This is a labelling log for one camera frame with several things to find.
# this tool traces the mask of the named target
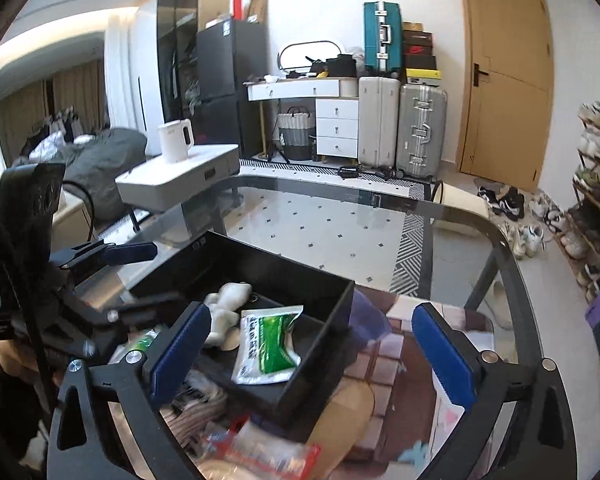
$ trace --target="glass table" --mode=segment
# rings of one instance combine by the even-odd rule
[[[448,452],[441,448],[464,410],[432,377],[411,333],[411,314],[422,301],[478,350],[529,366],[542,360],[525,285],[494,224],[431,202],[342,186],[263,176],[223,180],[149,219],[129,240],[154,242],[155,260],[107,267],[76,293],[98,309],[132,301],[138,283],[207,230],[349,278],[387,314],[392,334],[345,371],[344,383],[370,383],[376,409],[349,455],[356,462],[345,462],[332,479],[417,478],[438,452]],[[515,405],[497,416],[475,478],[499,460]]]

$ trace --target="white packet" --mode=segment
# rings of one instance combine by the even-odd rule
[[[234,383],[272,384],[291,378],[300,364],[291,330],[301,313],[302,305],[242,311]]]

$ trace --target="white electric kettle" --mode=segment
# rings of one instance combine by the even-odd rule
[[[191,121],[188,119],[171,121],[158,126],[158,137],[162,158],[170,164],[185,160],[189,148],[194,144]]]

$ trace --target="silver screw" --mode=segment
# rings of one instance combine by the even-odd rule
[[[544,368],[548,372],[553,372],[557,368],[557,366],[551,359],[544,358],[542,359],[542,368]]]
[[[125,361],[130,365],[137,363],[140,359],[142,359],[142,352],[139,350],[132,350],[125,357]]]
[[[485,363],[489,363],[490,365],[497,363],[499,359],[498,354],[493,350],[485,350],[480,356]]]
[[[82,361],[80,359],[74,359],[69,363],[70,372],[77,372],[80,368],[82,368]]]
[[[95,343],[91,339],[87,339],[87,341],[82,344],[82,351],[87,357],[93,357],[96,353]]]

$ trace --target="silver suitcase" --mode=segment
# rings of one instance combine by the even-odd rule
[[[445,140],[446,92],[426,85],[403,85],[395,165],[416,177],[434,176]]]
[[[361,77],[358,102],[358,161],[378,168],[395,164],[400,82]]]

